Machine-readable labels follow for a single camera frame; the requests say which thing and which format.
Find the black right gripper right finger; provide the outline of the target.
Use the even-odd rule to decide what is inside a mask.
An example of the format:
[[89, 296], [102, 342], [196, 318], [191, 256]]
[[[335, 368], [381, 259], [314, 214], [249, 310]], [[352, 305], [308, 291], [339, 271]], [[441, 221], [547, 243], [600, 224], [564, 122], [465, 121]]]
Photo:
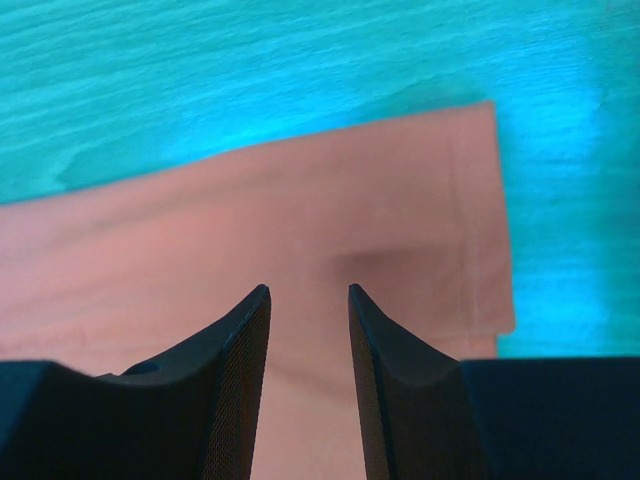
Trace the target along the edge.
[[635, 479], [635, 357], [455, 360], [359, 285], [349, 331], [370, 479]]

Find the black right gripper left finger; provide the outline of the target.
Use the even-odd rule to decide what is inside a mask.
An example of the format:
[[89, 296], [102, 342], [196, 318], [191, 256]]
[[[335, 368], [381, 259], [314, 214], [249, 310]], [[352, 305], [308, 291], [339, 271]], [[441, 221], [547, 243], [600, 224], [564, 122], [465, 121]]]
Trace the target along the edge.
[[246, 479], [271, 316], [260, 285], [228, 314], [125, 372], [1, 365], [5, 479]]

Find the orange t shirt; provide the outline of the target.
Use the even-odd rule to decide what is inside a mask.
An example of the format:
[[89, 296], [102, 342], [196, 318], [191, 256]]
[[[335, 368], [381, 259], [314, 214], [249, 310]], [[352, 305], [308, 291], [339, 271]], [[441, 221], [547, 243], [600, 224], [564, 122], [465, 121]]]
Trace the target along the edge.
[[270, 288], [256, 479], [364, 477], [348, 332], [355, 283], [443, 352], [495, 355], [514, 307], [493, 103], [1, 210], [5, 359], [119, 372]]

